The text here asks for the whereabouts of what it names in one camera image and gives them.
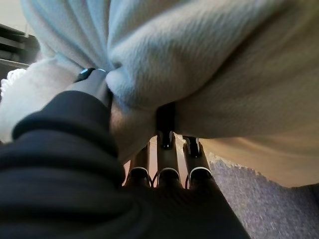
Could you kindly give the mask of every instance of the black jacket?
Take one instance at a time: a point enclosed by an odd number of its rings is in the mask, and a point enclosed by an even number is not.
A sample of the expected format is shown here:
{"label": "black jacket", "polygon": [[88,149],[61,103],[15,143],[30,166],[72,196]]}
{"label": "black jacket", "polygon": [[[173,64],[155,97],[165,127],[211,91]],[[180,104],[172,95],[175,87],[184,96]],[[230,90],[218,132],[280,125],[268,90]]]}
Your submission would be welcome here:
{"label": "black jacket", "polygon": [[246,238],[220,194],[122,188],[109,118],[68,91],[17,124],[0,150],[1,239]]}

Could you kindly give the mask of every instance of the black sleeve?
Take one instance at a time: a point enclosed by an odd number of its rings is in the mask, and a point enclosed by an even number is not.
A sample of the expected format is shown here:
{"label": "black sleeve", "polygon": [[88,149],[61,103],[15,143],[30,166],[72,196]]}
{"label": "black sleeve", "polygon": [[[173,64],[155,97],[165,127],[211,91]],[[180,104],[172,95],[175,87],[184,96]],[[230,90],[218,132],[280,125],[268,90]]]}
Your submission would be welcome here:
{"label": "black sleeve", "polygon": [[0,150],[1,239],[143,236],[149,207],[120,192],[108,125],[102,103],[69,91],[15,127]]}

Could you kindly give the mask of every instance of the white fleece blanket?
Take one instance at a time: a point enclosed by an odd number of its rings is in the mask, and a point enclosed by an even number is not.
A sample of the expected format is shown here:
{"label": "white fleece blanket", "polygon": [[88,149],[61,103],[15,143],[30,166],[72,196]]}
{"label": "white fleece blanket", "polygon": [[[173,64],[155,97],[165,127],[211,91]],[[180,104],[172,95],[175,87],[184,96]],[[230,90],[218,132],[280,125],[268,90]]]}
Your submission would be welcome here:
{"label": "white fleece blanket", "polygon": [[176,101],[176,132],[285,186],[319,182],[316,0],[23,0],[44,60],[5,92],[0,139],[87,67],[110,71],[123,161]]}

